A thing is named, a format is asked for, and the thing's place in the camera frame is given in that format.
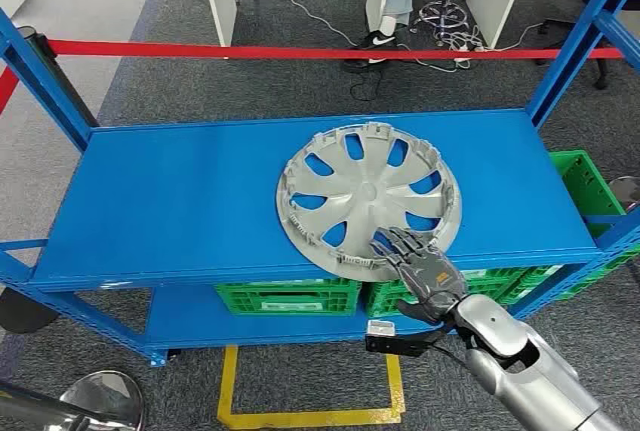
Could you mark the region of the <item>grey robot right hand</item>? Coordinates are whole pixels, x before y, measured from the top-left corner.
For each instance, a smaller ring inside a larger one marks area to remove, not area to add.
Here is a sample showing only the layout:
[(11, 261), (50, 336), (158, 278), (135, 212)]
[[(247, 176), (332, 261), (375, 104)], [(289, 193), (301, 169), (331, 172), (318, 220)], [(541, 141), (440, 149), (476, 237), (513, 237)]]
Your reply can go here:
[(405, 316), (438, 325), (468, 294), (460, 271), (432, 241), (414, 231), (379, 228), (370, 247), (415, 298), (414, 303), (397, 301), (397, 309)]

